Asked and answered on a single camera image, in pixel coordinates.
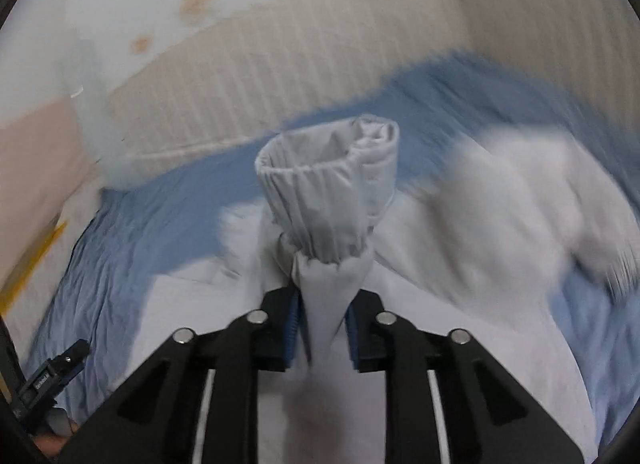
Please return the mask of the light grey puffer jacket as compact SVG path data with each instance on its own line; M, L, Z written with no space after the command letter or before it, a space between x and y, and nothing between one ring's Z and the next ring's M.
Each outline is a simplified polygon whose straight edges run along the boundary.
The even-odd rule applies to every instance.
M593 458L596 420L548 298L575 265L628 288L639 226L627 197L559 129L462 138L442 179L405 192L398 146L398 124L374 116L271 139L255 161L264 195L224 212L224 255L196 256L154 282L130 368L174 328L224 327L294 283L308 332L292 369L260 384L265 460L381 462L383 380L352 369L344 324L369 288L417 327L469 329Z

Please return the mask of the yellow tape strip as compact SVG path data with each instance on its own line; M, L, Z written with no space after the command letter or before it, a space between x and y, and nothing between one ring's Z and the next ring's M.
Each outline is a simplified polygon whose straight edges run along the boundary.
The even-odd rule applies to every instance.
M37 265L51 246L61 237L67 227L67 221L51 221L27 247L21 258L9 273L1 288L0 310L6 314L32 277Z

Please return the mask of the blue quilted bed cover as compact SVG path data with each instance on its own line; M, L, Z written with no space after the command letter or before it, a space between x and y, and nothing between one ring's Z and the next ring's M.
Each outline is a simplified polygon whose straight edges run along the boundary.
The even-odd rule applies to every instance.
M359 114L398 122L398 178L439 176L454 140L492 126L556 126L575 135L639 200L639 138L563 89L469 53L429 60L390 78L369 98L297 119L299 126ZM76 421L88 418L125 372L153 277L222 252L221 215L259 193L258 142L166 172L136 189L103 194L32 343L24 368L78 339L91 343L85 369L60 395ZM582 271L551 302L582 371L607 444L639 398L639 299L612 302Z

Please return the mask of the clear plastic sheet on wall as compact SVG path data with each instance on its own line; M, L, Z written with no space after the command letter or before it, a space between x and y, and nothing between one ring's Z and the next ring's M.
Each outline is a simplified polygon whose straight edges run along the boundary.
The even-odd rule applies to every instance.
M106 185L128 190L141 178L134 169L107 104L101 65L92 42L73 34L62 57L55 63L56 75L70 97L86 149L103 173Z

